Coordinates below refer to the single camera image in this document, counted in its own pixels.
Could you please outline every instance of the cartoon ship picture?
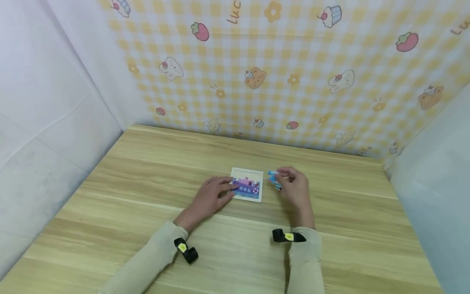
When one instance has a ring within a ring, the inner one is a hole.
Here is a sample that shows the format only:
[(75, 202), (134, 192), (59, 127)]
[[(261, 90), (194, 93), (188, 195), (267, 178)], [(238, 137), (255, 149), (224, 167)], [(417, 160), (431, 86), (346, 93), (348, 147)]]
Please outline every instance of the cartoon ship picture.
[(258, 198), (259, 197), (259, 182), (250, 180), (248, 177), (244, 179), (233, 180), (234, 185), (238, 185), (235, 190), (236, 195), (243, 195), (245, 197)]

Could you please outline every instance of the checkered wallpaper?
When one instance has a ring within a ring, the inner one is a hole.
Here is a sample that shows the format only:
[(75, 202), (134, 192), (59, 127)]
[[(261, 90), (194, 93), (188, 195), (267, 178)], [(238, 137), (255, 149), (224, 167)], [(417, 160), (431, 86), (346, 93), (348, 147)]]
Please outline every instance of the checkered wallpaper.
[(159, 126), (379, 158), (470, 82), (466, 0), (98, 0)]

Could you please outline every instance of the hand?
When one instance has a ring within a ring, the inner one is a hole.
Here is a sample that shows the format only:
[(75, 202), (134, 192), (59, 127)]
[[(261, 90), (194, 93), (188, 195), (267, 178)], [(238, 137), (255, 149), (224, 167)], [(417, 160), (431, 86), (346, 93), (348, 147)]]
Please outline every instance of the hand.
[(297, 223), (295, 226), (315, 229), (307, 177), (293, 167), (280, 167), (277, 171), (279, 173), (274, 177), (282, 185), (281, 197), (296, 210)]
[(191, 232), (201, 221), (232, 200), (235, 196), (233, 191), (219, 198), (221, 192), (238, 188), (238, 185), (229, 184), (232, 180), (230, 176), (213, 176), (207, 179), (194, 196), (193, 202), (173, 221), (174, 224), (188, 233)]

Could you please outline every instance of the yellow label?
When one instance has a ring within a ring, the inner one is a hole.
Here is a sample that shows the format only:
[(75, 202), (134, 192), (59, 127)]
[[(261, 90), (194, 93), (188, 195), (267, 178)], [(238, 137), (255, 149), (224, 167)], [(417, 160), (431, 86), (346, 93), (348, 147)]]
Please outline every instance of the yellow label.
[(292, 234), (292, 233), (285, 233), (285, 234), (284, 234), (284, 237), (285, 237), (286, 240), (288, 240), (288, 241), (294, 241), (294, 234)]
[(186, 249), (187, 249), (186, 244), (184, 244), (184, 243), (179, 244), (179, 245), (178, 245), (178, 249), (179, 249), (182, 253), (184, 253), (184, 252), (186, 251)]

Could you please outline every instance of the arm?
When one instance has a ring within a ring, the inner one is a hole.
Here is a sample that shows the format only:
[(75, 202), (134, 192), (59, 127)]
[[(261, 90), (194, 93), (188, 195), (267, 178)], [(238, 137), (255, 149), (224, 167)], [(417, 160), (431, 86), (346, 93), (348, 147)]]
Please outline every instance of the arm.
[(238, 188), (231, 185), (231, 177), (212, 177), (205, 181), (193, 202), (174, 222), (166, 222), (104, 286), (100, 294), (143, 293), (155, 277), (173, 261), (176, 254), (174, 240), (187, 239), (188, 234), (205, 218), (227, 204), (234, 192), (219, 198), (222, 191)]
[(188, 238), (188, 232), (172, 222), (166, 222), (107, 282), (100, 294), (143, 293), (155, 277), (173, 261), (176, 247), (173, 241)]
[(287, 294), (325, 294), (320, 267), (320, 236), (317, 231), (307, 227), (296, 227), (294, 232), (302, 234), (307, 241), (292, 243), (290, 247), (290, 279)]
[(287, 294), (324, 294), (321, 274), (321, 239), (315, 230), (307, 177), (292, 167), (281, 167), (275, 175), (281, 183), (281, 196), (296, 210), (294, 232), (302, 234), (306, 242), (292, 243), (289, 250), (290, 279)]

